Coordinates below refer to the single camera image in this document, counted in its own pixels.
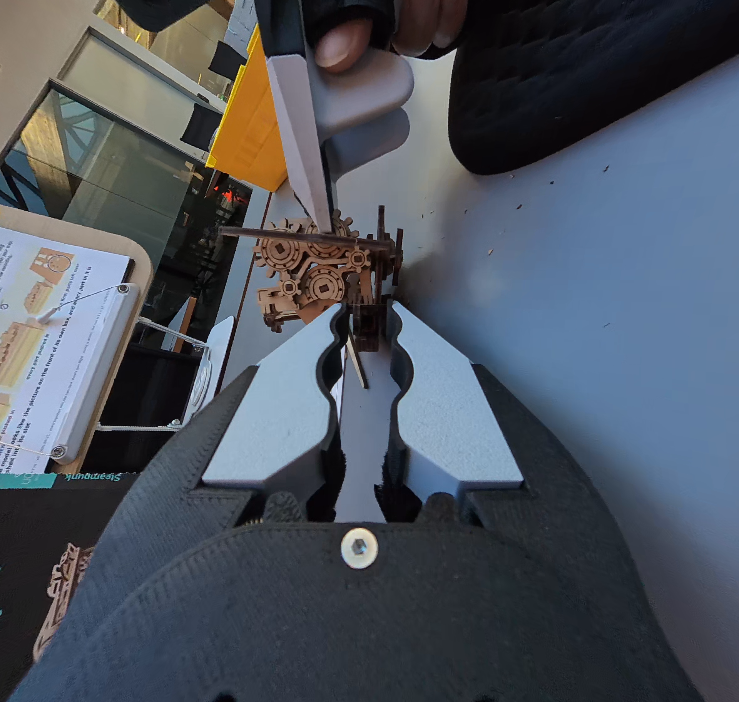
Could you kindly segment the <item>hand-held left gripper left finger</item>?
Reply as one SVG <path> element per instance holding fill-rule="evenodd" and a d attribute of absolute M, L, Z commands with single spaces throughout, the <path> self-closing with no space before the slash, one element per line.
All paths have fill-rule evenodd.
<path fill-rule="evenodd" d="M 332 522 L 344 482 L 337 404 L 349 309 L 335 304 L 254 367 L 202 476 L 212 487 L 286 491 L 309 520 Z"/>

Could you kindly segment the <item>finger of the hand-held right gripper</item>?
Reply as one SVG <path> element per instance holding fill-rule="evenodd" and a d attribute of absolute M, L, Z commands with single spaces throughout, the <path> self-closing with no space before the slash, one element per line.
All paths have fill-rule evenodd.
<path fill-rule="evenodd" d="M 332 233 L 308 64 L 299 54 L 283 54 L 267 57 L 266 66 L 291 188 L 320 233 Z"/>

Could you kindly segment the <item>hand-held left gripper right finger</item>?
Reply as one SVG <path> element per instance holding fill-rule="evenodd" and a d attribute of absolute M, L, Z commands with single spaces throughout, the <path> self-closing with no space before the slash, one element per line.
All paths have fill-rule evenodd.
<path fill-rule="evenodd" d="M 433 494 L 524 482 L 472 362 L 401 305 L 387 305 L 390 373 L 400 391 L 375 497 L 387 522 L 413 522 Z"/>

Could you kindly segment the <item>wooden gear model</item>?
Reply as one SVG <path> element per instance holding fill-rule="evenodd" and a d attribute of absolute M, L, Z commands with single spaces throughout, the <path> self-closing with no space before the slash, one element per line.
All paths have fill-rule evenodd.
<path fill-rule="evenodd" d="M 284 218 L 266 229 L 220 228 L 229 237 L 254 238 L 254 263 L 265 268 L 270 287 L 257 290 L 264 323 L 281 332 L 284 323 L 301 320 L 308 324 L 329 307 L 343 303 L 351 314 L 347 338 L 360 383 L 368 381 L 360 352 L 376 352 L 386 334 L 386 304 L 390 287 L 397 287 L 403 264 L 403 229 L 393 237 L 386 231 L 385 207 L 378 207 L 375 234 L 361 237 L 352 230 L 353 219 L 332 217 L 332 232 L 321 233 L 315 221 Z"/>

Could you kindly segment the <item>black model kit box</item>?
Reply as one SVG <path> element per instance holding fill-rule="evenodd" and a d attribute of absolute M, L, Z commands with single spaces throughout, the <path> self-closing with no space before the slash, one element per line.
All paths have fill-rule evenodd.
<path fill-rule="evenodd" d="M 2 475 L 1 698 L 39 660 L 136 474 Z"/>

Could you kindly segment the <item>person's right hand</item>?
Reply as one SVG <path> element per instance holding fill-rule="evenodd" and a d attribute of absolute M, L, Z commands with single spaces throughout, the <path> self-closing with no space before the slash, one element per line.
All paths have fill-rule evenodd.
<path fill-rule="evenodd" d="M 467 7 L 468 0 L 402 0 L 392 50 L 419 58 L 432 46 L 446 48 L 460 35 Z M 365 15 L 338 23 L 316 43 L 315 63 L 331 74 L 351 69 L 370 47 L 373 26 Z"/>

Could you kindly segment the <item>yellow plastic bin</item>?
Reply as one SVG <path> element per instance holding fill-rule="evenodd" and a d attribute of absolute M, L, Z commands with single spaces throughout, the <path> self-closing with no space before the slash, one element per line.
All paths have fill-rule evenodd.
<path fill-rule="evenodd" d="M 247 45 L 207 168 L 274 193 L 288 177 L 259 26 Z"/>

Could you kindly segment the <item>white office table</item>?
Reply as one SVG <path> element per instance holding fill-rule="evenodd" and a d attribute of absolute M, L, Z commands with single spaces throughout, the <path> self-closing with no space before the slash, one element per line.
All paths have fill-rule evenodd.
<path fill-rule="evenodd" d="M 165 102 L 192 102 L 222 114 L 226 104 L 107 23 L 87 26 L 57 81 L 119 116 Z"/>

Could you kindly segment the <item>black office chair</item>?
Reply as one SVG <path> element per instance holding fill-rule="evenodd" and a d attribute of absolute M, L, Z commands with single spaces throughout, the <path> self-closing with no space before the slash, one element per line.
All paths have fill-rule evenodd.
<path fill-rule="evenodd" d="M 222 113 L 214 111 L 201 102 L 195 103 L 188 124 L 180 136 L 180 141 L 199 151 L 210 152 L 222 117 Z"/>
<path fill-rule="evenodd" d="M 214 56 L 208 66 L 208 70 L 229 81 L 237 78 L 239 69 L 247 64 L 247 56 L 228 45 L 223 40 L 217 42 Z"/>

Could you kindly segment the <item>wooden instruction board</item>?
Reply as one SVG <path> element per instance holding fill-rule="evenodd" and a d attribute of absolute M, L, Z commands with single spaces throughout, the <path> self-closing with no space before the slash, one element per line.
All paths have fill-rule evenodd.
<path fill-rule="evenodd" d="M 75 473 L 153 279 L 123 236 L 2 206 L 2 474 Z"/>

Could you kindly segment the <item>black quilted cushion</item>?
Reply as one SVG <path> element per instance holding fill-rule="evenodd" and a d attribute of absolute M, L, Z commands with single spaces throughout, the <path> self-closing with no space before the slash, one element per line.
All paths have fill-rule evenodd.
<path fill-rule="evenodd" d="M 738 52 L 738 0 L 469 0 L 448 139 L 481 176 L 544 159 Z"/>

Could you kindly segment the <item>white plastic base plate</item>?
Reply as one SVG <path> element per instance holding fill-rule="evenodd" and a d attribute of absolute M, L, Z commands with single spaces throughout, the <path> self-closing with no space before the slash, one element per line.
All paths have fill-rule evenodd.
<path fill-rule="evenodd" d="M 200 357 L 197 374 L 182 418 L 183 426 L 195 414 L 202 411 L 216 396 L 234 330 L 234 323 L 234 316 L 229 316 L 212 328 L 208 335 L 206 347 Z"/>

